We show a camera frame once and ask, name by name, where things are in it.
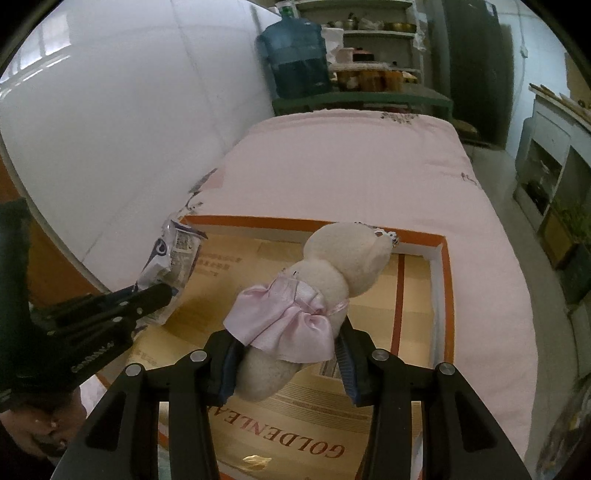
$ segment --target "floor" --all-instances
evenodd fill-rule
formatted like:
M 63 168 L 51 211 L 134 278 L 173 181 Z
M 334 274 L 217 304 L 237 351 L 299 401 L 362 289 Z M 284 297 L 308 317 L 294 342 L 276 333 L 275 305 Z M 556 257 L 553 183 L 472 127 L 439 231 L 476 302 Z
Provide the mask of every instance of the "floor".
M 538 382 L 525 465 L 533 476 L 544 441 L 577 376 L 573 331 L 558 277 L 527 218 L 512 198 L 515 164 L 504 150 L 465 146 L 476 177 L 489 196 L 530 289 L 538 346 Z

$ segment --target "metal screw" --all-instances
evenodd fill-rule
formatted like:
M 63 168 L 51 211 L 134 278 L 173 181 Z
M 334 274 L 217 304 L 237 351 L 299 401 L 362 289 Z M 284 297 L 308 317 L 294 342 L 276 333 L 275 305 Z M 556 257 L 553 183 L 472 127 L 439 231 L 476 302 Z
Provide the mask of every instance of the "metal screw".
M 371 356 L 373 357 L 374 360 L 377 360 L 379 362 L 383 362 L 384 360 L 387 360 L 388 358 L 390 358 L 390 354 L 388 353 L 388 351 L 384 350 L 383 348 L 376 348 L 371 353 Z
M 454 367 L 452 364 L 443 363 L 439 365 L 439 371 L 443 375 L 453 375 L 454 373 L 456 373 L 456 367 Z
M 125 375 L 128 377 L 135 377 L 139 375 L 142 371 L 142 366 L 140 364 L 131 364 L 125 369 Z
M 204 350 L 195 350 L 189 358 L 192 362 L 203 362 L 207 358 L 207 352 Z

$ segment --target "pink tablecloth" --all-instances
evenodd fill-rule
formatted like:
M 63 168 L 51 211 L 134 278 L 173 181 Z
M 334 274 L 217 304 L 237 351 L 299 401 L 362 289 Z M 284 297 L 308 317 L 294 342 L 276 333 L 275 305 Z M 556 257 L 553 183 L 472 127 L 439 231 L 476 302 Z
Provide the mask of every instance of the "pink tablecloth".
M 530 295 L 453 127 L 419 115 L 332 110 L 272 118 L 227 154 L 200 215 L 248 215 L 445 235 L 455 364 L 523 457 L 537 377 Z

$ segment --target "plush toy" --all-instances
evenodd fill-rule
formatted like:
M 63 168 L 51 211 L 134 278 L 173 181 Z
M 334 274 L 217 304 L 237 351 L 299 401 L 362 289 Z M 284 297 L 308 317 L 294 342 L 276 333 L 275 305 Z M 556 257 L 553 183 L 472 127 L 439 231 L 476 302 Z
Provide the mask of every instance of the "plush toy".
M 332 223 L 312 234 L 304 259 L 268 286 L 238 295 L 224 321 L 244 345 L 236 393 L 261 401 L 309 364 L 331 360 L 349 298 L 369 290 L 390 260 L 396 234 Z

